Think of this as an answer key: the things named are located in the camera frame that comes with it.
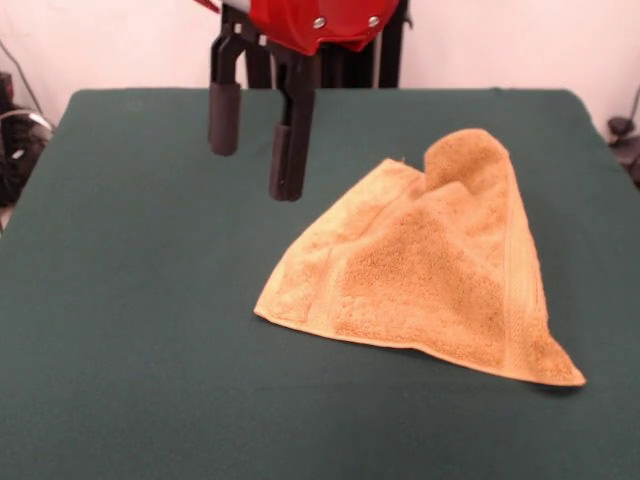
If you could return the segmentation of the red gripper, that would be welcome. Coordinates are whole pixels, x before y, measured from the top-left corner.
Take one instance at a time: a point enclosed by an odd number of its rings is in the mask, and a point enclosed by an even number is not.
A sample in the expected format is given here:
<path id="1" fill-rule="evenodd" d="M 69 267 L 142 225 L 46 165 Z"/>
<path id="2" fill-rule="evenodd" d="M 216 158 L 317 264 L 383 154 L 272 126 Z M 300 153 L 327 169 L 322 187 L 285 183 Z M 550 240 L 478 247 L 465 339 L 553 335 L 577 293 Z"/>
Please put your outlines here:
<path id="1" fill-rule="evenodd" d="M 308 55 L 324 44 L 364 49 L 398 5 L 398 0 L 251 2 L 249 18 L 266 36 L 258 43 L 259 86 L 277 88 L 284 101 L 274 130 L 269 182 L 273 199 L 293 202 L 303 192 L 315 104 L 315 59 Z M 254 43 L 255 34 L 248 19 L 227 19 L 211 47 L 208 140 L 216 155 L 231 156 L 238 149 L 241 86 L 236 62 Z"/>

